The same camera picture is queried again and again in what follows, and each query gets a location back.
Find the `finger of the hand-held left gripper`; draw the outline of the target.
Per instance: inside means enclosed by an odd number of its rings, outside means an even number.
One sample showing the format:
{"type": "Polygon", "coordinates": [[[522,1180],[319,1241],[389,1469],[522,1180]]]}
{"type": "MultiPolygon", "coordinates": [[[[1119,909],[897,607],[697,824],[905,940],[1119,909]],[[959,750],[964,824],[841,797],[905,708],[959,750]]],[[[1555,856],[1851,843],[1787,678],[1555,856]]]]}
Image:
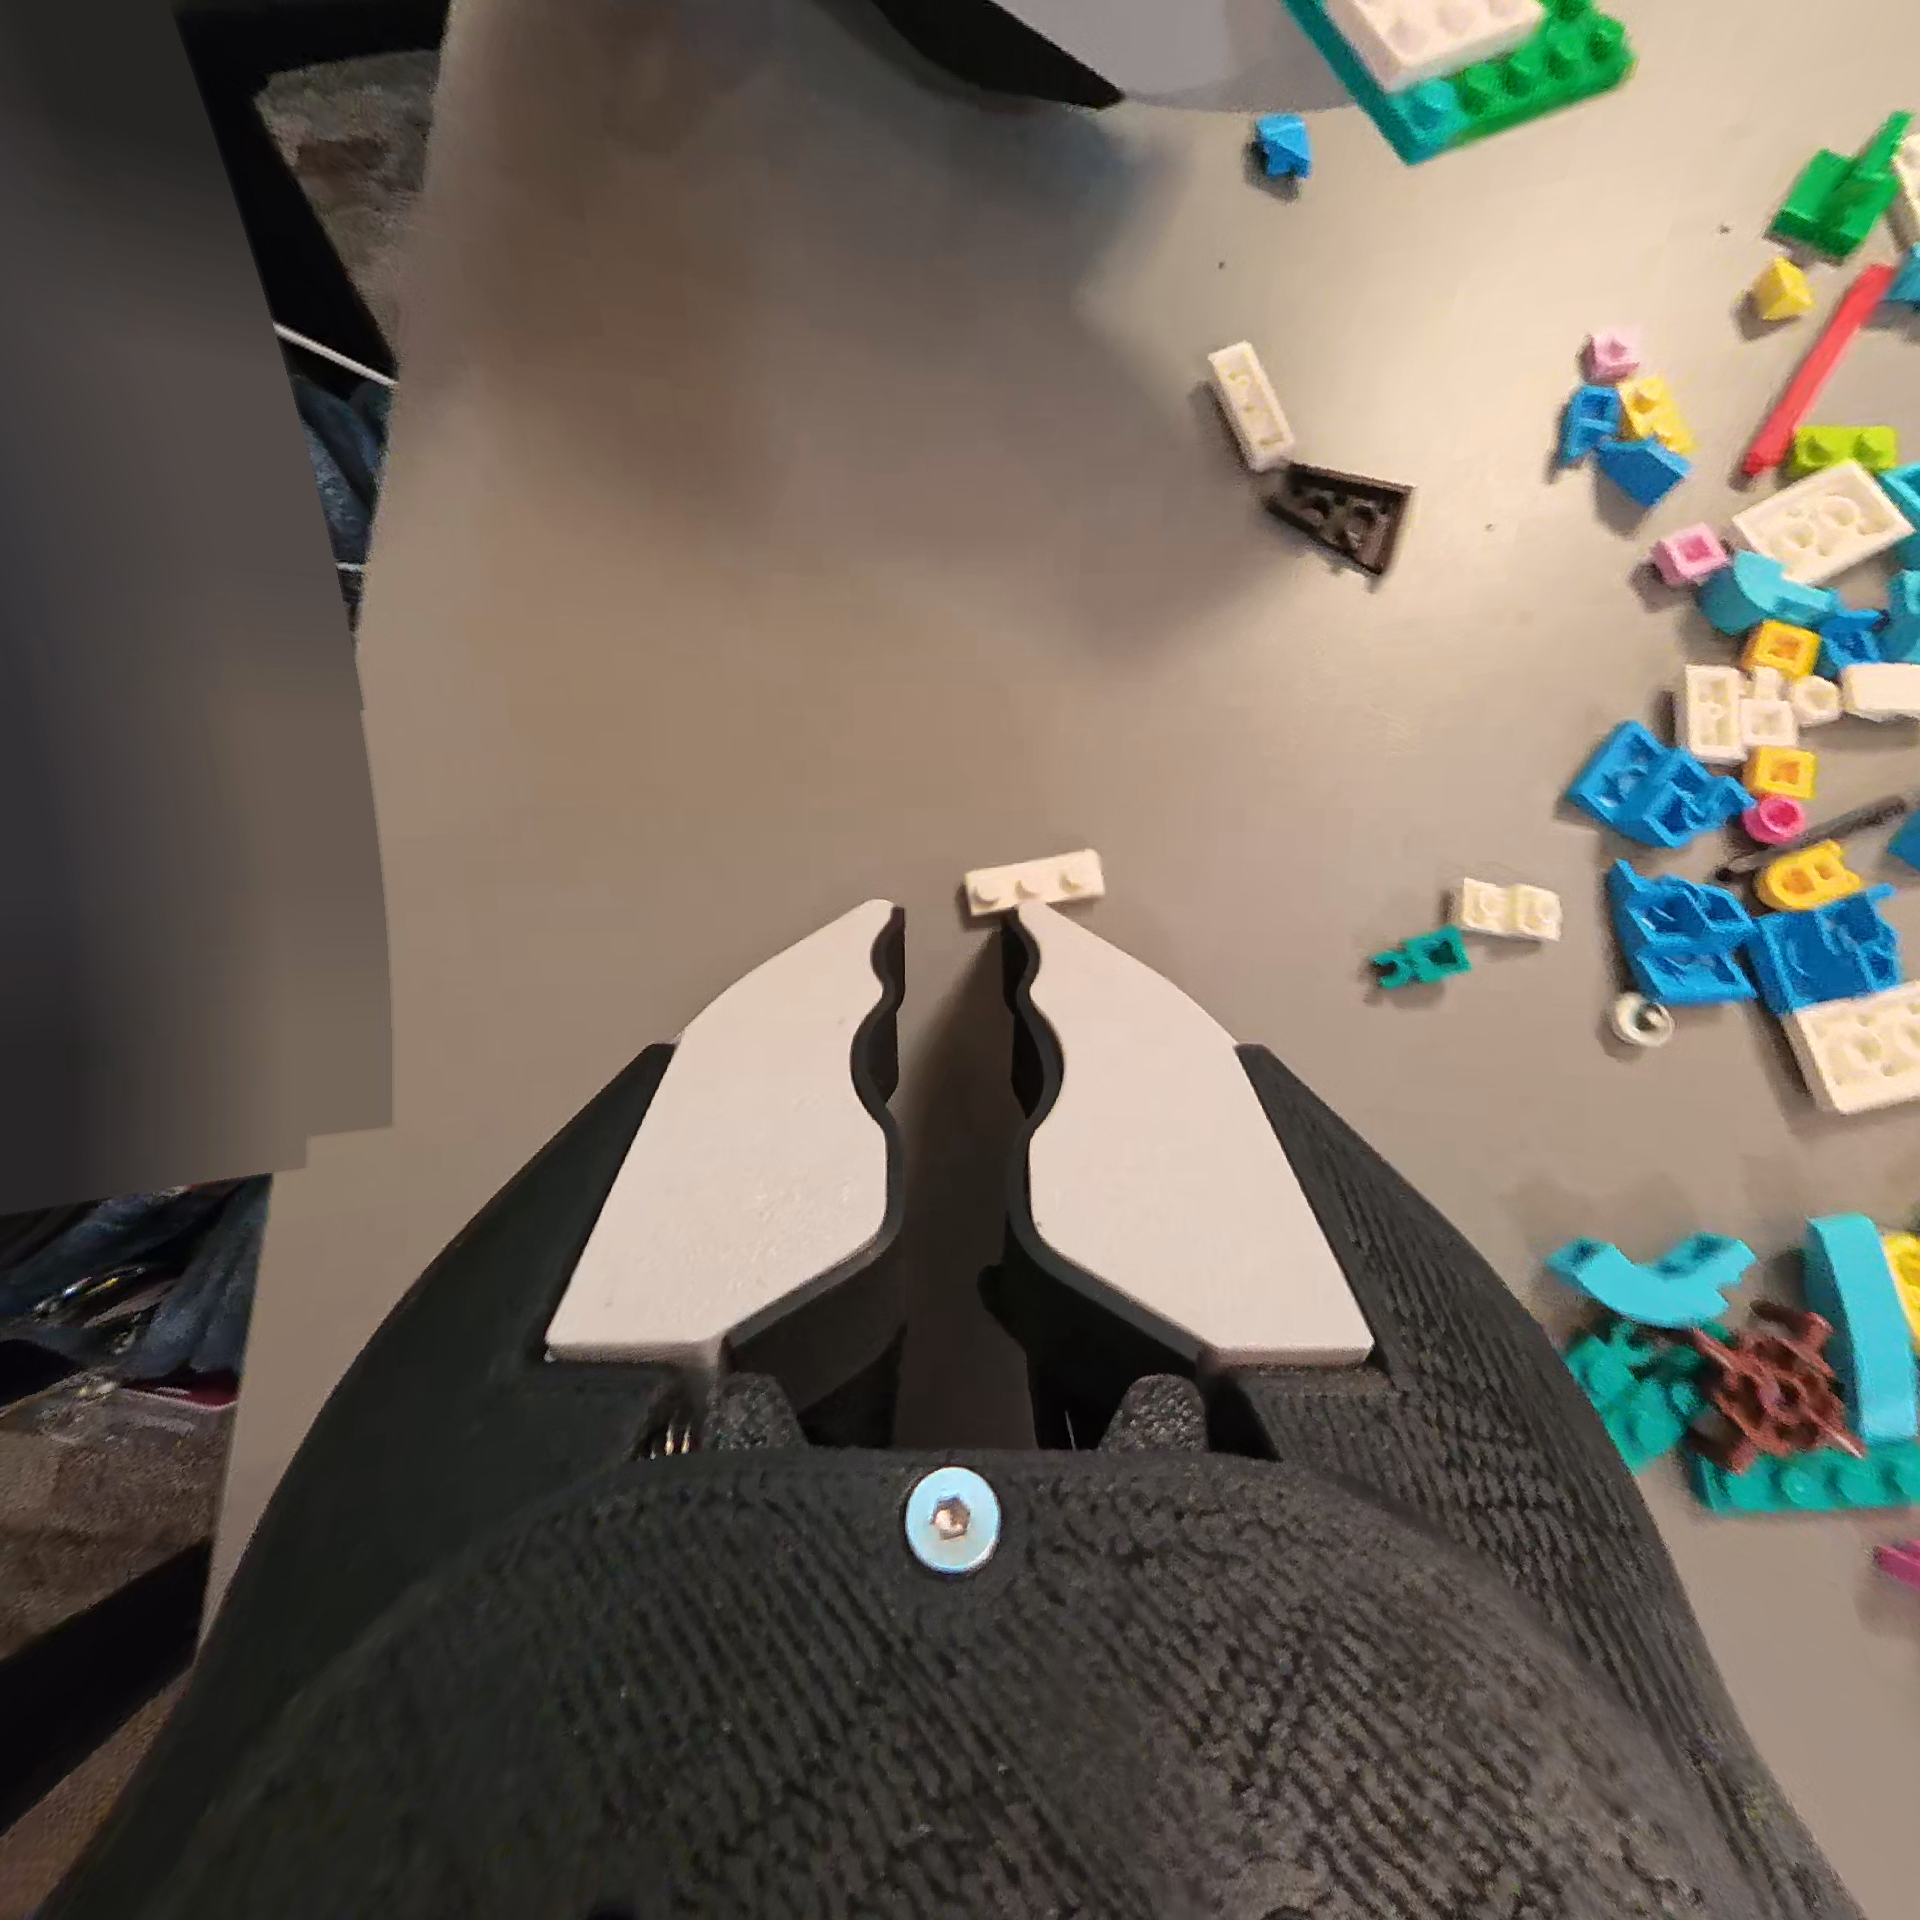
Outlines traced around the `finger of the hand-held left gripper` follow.
{"type": "Polygon", "coordinates": [[[1352,106],[1282,4],[887,4],[932,70],[1035,106],[1199,112],[1352,106]]]}

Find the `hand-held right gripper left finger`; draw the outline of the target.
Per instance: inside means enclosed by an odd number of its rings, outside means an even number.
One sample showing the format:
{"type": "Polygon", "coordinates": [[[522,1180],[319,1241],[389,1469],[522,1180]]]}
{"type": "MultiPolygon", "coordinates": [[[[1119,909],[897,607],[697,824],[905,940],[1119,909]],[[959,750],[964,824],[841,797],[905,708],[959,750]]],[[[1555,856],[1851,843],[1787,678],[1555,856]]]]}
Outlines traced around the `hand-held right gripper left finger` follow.
{"type": "Polygon", "coordinates": [[[550,1363],[718,1370],[900,1231],[905,912],[857,901],[674,1039],[546,1330],[550,1363]]]}

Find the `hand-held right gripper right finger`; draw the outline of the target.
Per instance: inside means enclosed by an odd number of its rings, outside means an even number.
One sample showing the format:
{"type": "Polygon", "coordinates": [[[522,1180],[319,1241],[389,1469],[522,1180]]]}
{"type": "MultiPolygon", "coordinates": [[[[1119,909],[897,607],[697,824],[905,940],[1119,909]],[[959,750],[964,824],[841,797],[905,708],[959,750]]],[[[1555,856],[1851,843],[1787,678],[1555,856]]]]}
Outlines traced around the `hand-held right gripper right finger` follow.
{"type": "Polygon", "coordinates": [[[1200,1373],[1355,1370],[1373,1335],[1234,1035],[1055,906],[1001,922],[1016,1247],[1200,1373]]]}

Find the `green and teal brick build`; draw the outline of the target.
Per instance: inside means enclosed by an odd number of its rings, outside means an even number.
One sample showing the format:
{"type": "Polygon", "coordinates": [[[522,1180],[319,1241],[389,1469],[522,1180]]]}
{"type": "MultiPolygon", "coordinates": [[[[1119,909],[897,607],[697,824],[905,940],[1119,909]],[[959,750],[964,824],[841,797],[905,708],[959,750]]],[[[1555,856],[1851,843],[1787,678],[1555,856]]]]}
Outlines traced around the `green and teal brick build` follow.
{"type": "Polygon", "coordinates": [[[1640,52],[1601,4],[1287,4],[1402,164],[1605,96],[1640,52]]]}

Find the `white three-stud toy brick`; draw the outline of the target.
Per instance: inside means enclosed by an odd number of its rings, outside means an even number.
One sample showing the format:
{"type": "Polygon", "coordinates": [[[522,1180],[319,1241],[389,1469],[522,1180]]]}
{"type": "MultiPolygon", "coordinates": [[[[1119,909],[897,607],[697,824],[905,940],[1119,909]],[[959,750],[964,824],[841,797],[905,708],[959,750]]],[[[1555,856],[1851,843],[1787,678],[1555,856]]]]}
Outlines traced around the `white three-stud toy brick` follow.
{"type": "Polygon", "coordinates": [[[1017,912],[1023,906],[1077,906],[1100,901],[1102,896],[1106,877],[1094,849],[968,870],[964,877],[964,912],[975,922],[1017,912]]]}

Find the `grey desk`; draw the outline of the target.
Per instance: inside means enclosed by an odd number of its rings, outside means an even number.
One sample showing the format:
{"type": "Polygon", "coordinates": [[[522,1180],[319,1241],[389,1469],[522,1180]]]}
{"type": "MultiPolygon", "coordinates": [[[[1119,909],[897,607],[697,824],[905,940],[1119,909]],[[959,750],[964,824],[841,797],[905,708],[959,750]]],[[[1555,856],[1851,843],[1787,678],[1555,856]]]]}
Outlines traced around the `grey desk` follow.
{"type": "Polygon", "coordinates": [[[461,4],[358,628],[396,1120],[278,1181],[212,1584],[397,1292],[646,1043],[905,906],[897,1441],[1030,1445],[1017,1107],[967,870],[1097,849],[1100,938],[1262,1043],[1527,1305],[1577,1234],[1787,1280],[1917,1212],[1917,1111],[1831,1120],[1756,1008],[1611,1049],[1609,846],[1558,811],[1712,631],[1646,582],[1803,354],[1746,337],[1817,147],[1917,109],[1917,6],[1620,4],[1624,90],[1399,167],[1311,114],[950,93],[852,4],[461,4]],[[1262,509],[1207,354],[1413,486],[1367,577],[1262,509]],[[1376,993],[1459,880],[1558,944],[1376,993]]]}

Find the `white long toy plate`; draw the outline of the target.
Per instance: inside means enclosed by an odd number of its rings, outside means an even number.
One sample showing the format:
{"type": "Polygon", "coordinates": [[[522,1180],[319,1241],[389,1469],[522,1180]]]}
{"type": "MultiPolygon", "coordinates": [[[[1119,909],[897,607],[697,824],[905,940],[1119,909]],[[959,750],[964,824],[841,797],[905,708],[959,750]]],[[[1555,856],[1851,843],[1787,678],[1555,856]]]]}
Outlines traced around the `white long toy plate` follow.
{"type": "Polygon", "coordinates": [[[1234,436],[1250,473],[1271,473],[1291,453],[1295,436],[1250,343],[1230,343],[1207,354],[1212,398],[1234,436]]]}

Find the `black wedge toy plate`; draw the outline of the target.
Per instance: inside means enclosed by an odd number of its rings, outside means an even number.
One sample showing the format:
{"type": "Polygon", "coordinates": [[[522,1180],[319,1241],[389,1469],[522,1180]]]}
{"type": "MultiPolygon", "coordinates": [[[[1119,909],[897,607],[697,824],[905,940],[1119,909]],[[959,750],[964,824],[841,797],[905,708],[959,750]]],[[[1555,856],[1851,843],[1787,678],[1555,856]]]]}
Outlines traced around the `black wedge toy plate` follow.
{"type": "Polygon", "coordinates": [[[1335,562],[1383,577],[1398,559],[1416,490],[1383,476],[1291,460],[1262,509],[1335,562]]]}

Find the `heap of teal toy pieces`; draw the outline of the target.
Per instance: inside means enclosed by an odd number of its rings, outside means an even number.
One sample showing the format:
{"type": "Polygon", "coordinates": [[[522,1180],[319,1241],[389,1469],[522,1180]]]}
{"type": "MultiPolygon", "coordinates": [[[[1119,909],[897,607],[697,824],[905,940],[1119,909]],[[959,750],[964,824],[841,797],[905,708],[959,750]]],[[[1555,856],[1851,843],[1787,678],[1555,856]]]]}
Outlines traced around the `heap of teal toy pieces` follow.
{"type": "Polygon", "coordinates": [[[1565,1363],[1624,1466],[1679,1453],[1695,1499],[1717,1515],[1917,1508],[1917,1231],[1882,1231],[1865,1214],[1813,1217],[1800,1292],[1752,1298],[1730,1324],[1750,1267],[1752,1250],[1722,1234],[1688,1234],[1655,1262],[1633,1262],[1596,1238],[1548,1253],[1548,1272],[1596,1305],[1565,1363]],[[1733,1335],[1756,1302],[1831,1324],[1825,1358],[1865,1456],[1817,1449],[1726,1474],[1690,1449],[1695,1431],[1708,1426],[1708,1400],[1701,1358],[1680,1332],[1712,1326],[1733,1335]]]}

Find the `person's blue jeans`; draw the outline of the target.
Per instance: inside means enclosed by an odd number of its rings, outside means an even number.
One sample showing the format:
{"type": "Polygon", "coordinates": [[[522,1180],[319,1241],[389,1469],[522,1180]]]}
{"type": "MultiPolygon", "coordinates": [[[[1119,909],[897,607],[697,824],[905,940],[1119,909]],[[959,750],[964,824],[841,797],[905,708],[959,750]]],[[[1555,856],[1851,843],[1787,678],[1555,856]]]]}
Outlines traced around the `person's blue jeans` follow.
{"type": "Polygon", "coordinates": [[[245,1370],[272,1176],[4,1214],[4,1398],[245,1370]]]}

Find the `brown toy wheel piece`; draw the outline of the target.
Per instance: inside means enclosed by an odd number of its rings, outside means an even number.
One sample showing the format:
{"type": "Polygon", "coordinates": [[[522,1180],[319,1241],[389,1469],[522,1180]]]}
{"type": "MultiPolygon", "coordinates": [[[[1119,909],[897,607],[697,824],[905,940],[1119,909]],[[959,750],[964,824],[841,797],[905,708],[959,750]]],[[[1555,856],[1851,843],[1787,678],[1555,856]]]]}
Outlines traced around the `brown toy wheel piece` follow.
{"type": "Polygon", "coordinates": [[[1708,1400],[1708,1426],[1695,1431],[1690,1449],[1726,1474],[1817,1449],[1865,1456],[1825,1358],[1831,1332],[1825,1315],[1781,1302],[1756,1302],[1733,1335],[1712,1326],[1680,1332],[1701,1358],[1708,1400]]]}

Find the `pile of colourful toy bricks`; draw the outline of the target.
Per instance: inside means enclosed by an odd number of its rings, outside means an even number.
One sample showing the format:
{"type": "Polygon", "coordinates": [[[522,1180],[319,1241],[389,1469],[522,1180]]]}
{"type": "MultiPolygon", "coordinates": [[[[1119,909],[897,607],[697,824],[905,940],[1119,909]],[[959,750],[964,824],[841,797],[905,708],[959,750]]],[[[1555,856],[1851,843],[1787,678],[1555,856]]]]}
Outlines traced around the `pile of colourful toy bricks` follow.
{"type": "Polygon", "coordinates": [[[1680,666],[1668,738],[1615,724],[1565,800],[1624,849],[1742,843],[1717,877],[1620,858],[1605,909],[1628,993],[1670,1017],[1752,1004],[1827,1116],[1917,1105],[1917,976],[1851,843],[1886,832],[1882,863],[1917,877],[1917,797],[1813,820],[1817,732],[1917,729],[1917,460],[1892,425],[1815,422],[1837,367],[1880,312],[1917,314],[1917,114],[1889,114],[1854,153],[1817,152],[1769,235],[1787,247],[1746,292],[1761,328],[1804,319],[1810,259],[1851,262],[1874,230],[1892,252],[1837,292],[1740,453],[1761,484],[1726,523],[1670,530],[1659,584],[1690,591],[1730,649],[1680,666]]]}

